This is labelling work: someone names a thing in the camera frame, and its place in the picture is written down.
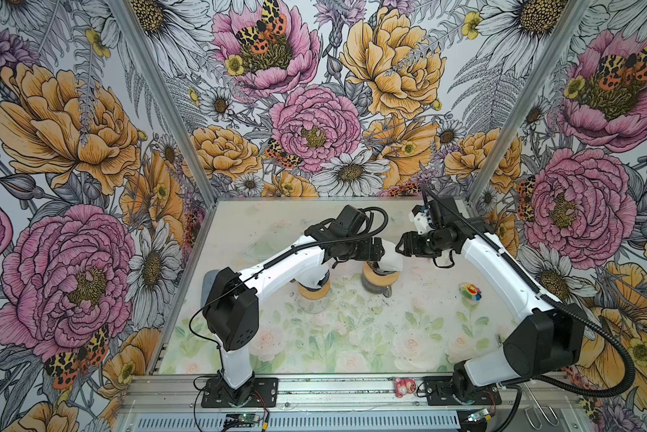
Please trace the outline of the grey ribbed glass pitcher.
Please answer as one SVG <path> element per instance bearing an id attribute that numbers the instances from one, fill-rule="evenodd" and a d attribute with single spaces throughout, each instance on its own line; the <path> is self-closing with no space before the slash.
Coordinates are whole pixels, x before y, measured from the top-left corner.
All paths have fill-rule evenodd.
<path id="1" fill-rule="evenodd" d="M 376 294 L 376 295 L 383 295 L 386 298 L 390 298 L 393 294 L 391 285 L 376 285 L 366 280 L 363 280 L 362 286 L 367 292 Z"/>

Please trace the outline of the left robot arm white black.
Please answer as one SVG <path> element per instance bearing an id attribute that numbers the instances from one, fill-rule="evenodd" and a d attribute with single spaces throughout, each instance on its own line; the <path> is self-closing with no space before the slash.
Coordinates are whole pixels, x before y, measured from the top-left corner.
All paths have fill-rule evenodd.
<path id="1" fill-rule="evenodd" d="M 260 327 L 267 298 L 296 281 L 307 293 L 330 287 L 329 261 L 380 261 L 386 255 L 381 232 L 389 217 L 379 207 L 345 206 L 335 218 L 310 226 L 292 245 L 244 270 L 226 267 L 204 278 L 207 291 L 200 310 L 219 347 L 221 368 L 206 392 L 221 403 L 244 405 L 254 394 L 256 376 L 248 345 Z"/>

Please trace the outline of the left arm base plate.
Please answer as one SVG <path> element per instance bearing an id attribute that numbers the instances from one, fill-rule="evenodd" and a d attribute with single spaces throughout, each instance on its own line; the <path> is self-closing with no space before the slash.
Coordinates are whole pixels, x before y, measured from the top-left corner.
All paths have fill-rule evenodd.
<path id="1" fill-rule="evenodd" d="M 275 408 L 278 385 L 278 378 L 253 376 L 233 389 L 221 376 L 210 375 L 202 389 L 200 405 L 204 409 Z"/>

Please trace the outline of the white paper coffee filter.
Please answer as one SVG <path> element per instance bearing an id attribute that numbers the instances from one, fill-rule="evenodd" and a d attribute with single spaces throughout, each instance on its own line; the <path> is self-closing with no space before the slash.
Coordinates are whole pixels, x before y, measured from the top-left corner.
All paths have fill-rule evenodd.
<path id="1" fill-rule="evenodd" d="M 325 286 L 330 277 L 328 266 L 321 265 L 303 271 L 296 277 L 296 282 L 309 291 L 319 291 Z"/>

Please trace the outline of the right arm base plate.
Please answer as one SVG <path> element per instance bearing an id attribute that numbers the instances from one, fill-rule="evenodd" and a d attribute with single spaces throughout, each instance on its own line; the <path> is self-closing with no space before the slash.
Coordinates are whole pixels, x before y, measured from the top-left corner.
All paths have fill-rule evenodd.
<path id="1" fill-rule="evenodd" d="M 423 379 L 422 390 L 430 406 L 476 407 L 499 406 L 503 403 L 496 385 L 475 387 L 469 381 L 455 380 L 449 376 L 428 376 Z"/>

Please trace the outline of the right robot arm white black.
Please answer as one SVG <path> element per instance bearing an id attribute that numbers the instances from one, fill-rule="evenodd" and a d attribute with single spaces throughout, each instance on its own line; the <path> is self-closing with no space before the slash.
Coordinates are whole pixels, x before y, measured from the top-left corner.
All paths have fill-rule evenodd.
<path id="1" fill-rule="evenodd" d="M 435 259 L 465 258 L 494 288 L 516 322 L 496 351 L 459 362 L 450 380 L 453 396 L 472 400 L 495 384 L 523 383 L 573 365 L 580 356 L 584 313 L 567 313 L 558 299 L 521 266 L 484 218 L 471 216 L 463 201 L 440 197 L 424 186 L 412 210 L 413 231 L 402 235 L 396 252 Z"/>

